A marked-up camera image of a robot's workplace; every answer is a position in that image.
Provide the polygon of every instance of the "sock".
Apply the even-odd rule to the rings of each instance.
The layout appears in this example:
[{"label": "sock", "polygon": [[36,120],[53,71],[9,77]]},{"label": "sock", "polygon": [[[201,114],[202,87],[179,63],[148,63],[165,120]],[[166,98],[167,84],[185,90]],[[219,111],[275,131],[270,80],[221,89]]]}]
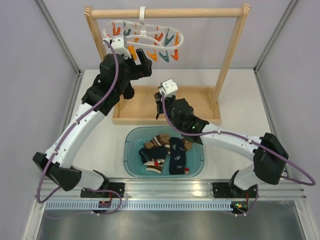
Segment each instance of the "sock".
[{"label": "sock", "polygon": [[169,173],[171,175],[188,174],[189,169],[186,167],[186,151],[190,150],[192,143],[185,138],[178,137],[170,138],[170,165]]},{"label": "sock", "polygon": [[152,171],[158,174],[161,174],[162,169],[164,168],[164,159],[157,159],[154,161],[148,161],[144,165],[147,165],[146,170]]},{"label": "sock", "polygon": [[166,159],[168,152],[165,146],[156,146],[151,149],[143,147],[139,150],[139,155],[142,163],[145,164],[149,161]]},{"label": "sock", "polygon": [[151,141],[145,142],[144,146],[146,149],[155,150],[157,152],[151,152],[151,161],[145,162],[144,164],[147,165],[146,170],[147,171],[152,171],[155,173],[160,174],[163,167],[164,167],[164,162],[168,154],[170,154],[170,135],[169,134],[159,134],[152,138]]},{"label": "sock", "polygon": [[145,142],[144,146],[147,149],[152,149],[159,146],[165,146],[168,154],[170,153],[170,135],[169,134],[160,134],[151,139],[151,141]]}]

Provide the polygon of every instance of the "brown sock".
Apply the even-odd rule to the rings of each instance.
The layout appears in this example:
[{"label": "brown sock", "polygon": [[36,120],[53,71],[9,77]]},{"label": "brown sock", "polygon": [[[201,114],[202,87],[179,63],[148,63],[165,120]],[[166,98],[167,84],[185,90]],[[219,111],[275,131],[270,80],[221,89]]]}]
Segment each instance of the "brown sock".
[{"label": "brown sock", "polygon": [[169,134],[160,134],[151,139],[151,141],[145,142],[144,146],[147,149],[152,149],[159,146],[165,146],[170,153],[170,143],[169,143],[170,135]]},{"label": "brown sock", "polygon": [[184,145],[184,150],[189,151],[192,148],[192,142],[189,142],[185,138],[182,138],[181,141],[182,141],[182,143]]}]

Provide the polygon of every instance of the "white floor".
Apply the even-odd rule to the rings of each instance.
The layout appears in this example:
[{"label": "white floor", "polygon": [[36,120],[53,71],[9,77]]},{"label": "white floor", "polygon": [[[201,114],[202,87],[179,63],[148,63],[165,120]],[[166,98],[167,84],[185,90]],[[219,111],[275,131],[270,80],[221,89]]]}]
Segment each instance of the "white floor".
[{"label": "white floor", "polygon": [[[218,69],[155,69],[152,76],[136,80],[133,85],[155,85],[173,79],[179,85],[215,85]],[[86,70],[75,104],[78,109],[81,98],[92,85],[99,70]],[[221,127],[230,131],[263,136],[270,132],[266,113],[253,70],[229,70],[219,96]],[[113,110],[92,131],[74,160],[74,166],[97,170],[109,178],[132,178],[124,168],[124,146],[134,125],[114,125]],[[204,167],[195,179],[229,179],[239,169],[251,162],[233,152],[205,145]]]}]

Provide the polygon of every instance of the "wooden post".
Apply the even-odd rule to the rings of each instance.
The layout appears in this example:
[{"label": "wooden post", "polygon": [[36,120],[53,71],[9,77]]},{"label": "wooden post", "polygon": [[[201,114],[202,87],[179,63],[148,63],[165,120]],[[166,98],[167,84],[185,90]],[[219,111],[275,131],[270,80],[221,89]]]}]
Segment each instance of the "wooden post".
[{"label": "wooden post", "polygon": [[215,109],[215,106],[218,102],[218,98],[219,98],[222,86],[225,82],[232,58],[236,52],[237,45],[238,45],[242,30],[244,29],[246,19],[249,14],[250,7],[248,4],[242,4],[241,9],[242,9],[242,14],[235,21],[232,35],[230,38],[230,42],[229,42],[228,48],[226,50],[226,53],[225,53],[225,56],[223,59],[222,68],[220,70],[218,79],[216,81],[215,88],[214,88],[212,96],[211,96],[211,101],[210,101],[211,110]]},{"label": "wooden post", "polygon": [[98,50],[99,56],[101,61],[104,60],[104,57],[107,55],[106,48],[103,43],[103,39],[101,36],[101,32],[97,23],[97,20],[92,18],[92,7],[91,6],[86,6],[84,8],[84,15],[86,18],[86,21],[88,22],[96,49]]}]

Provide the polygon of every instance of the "wooden tray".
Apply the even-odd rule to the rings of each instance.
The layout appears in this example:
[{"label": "wooden tray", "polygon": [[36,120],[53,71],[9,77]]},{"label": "wooden tray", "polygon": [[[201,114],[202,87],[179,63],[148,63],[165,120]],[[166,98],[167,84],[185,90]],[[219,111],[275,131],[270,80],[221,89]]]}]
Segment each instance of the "wooden tray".
[{"label": "wooden tray", "polygon": [[[114,108],[112,121],[116,125],[168,125],[165,116],[156,120],[157,105],[154,94],[157,86],[132,86],[134,97],[124,100],[123,108],[117,104]],[[213,124],[221,122],[218,104],[211,110],[214,86],[179,86],[176,99],[185,98],[194,109],[194,115]]]}]

